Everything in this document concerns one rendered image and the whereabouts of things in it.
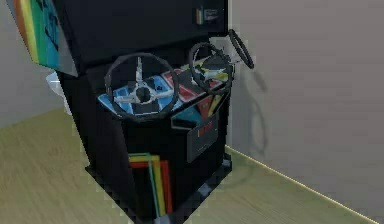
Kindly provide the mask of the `black arcade racing machine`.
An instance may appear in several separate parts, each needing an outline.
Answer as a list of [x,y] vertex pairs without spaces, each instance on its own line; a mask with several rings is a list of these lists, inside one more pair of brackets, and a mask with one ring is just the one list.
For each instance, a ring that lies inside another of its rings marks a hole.
[[133,224],[184,224],[231,172],[229,0],[6,0],[53,70],[88,172]]

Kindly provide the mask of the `white round object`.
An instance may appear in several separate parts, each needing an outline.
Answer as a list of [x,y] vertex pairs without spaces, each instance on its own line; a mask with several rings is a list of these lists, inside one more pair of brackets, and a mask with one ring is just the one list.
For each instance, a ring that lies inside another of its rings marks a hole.
[[71,110],[69,108],[66,96],[64,94],[64,91],[62,89],[61,83],[59,81],[58,75],[56,72],[52,72],[51,74],[46,76],[46,81],[50,89],[58,96],[60,96],[63,99],[65,112],[68,115],[72,115]]

